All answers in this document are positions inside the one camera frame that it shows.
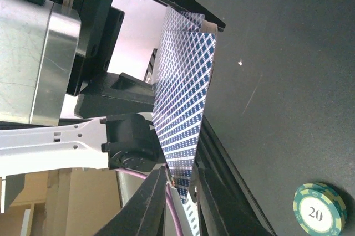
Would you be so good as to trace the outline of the green chips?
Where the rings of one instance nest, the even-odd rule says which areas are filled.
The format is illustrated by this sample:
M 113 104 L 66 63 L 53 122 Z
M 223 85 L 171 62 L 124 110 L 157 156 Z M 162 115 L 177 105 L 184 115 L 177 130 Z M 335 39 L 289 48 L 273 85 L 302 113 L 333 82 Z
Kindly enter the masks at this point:
M 340 235 L 347 208 L 339 193 L 324 183 L 305 183 L 295 192 L 293 212 L 309 235 Z

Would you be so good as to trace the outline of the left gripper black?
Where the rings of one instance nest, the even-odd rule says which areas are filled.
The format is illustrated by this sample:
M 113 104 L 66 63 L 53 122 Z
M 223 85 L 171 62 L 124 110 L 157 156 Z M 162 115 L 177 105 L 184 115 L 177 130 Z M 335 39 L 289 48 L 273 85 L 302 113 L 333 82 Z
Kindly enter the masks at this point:
M 81 30 L 67 94 L 77 97 L 74 114 L 88 119 L 152 112 L 152 86 L 128 74 L 108 72 L 124 12 L 113 0 L 51 0 L 76 10 Z

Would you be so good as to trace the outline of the black aluminium rail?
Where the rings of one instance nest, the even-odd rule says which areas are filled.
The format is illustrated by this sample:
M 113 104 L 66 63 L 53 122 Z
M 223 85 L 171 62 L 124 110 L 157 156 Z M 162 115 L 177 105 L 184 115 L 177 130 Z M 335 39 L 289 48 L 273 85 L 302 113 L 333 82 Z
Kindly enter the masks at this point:
M 197 144 L 197 156 L 197 170 L 199 168 L 212 170 L 231 194 L 242 201 L 243 207 L 257 217 L 259 222 L 272 233 L 271 235 L 276 235 L 270 221 L 206 117 L 202 119 L 199 142 Z

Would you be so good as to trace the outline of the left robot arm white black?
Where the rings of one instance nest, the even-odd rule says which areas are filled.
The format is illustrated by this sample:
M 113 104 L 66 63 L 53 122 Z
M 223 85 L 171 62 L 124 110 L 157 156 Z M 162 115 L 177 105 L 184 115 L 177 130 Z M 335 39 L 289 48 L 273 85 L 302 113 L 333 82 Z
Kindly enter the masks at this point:
M 225 23 L 195 0 L 167 7 L 152 84 L 107 71 L 124 18 L 113 0 L 1 0 L 1 175 L 62 168 L 188 179 Z M 205 33 L 211 27 L 212 33 Z

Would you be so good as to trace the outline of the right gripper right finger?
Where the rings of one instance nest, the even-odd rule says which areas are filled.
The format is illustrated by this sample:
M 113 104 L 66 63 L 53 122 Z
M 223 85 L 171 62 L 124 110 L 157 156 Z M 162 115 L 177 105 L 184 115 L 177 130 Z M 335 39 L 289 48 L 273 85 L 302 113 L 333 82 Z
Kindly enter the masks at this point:
M 197 210 L 201 235 L 271 235 L 210 169 L 197 171 Z

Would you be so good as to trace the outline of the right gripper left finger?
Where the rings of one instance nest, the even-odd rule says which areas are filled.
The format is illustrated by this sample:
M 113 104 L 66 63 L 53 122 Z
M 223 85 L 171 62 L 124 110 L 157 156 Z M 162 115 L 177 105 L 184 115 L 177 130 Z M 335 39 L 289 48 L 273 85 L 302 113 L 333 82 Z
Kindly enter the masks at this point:
M 166 167 L 152 170 L 123 209 L 95 235 L 164 235 Z

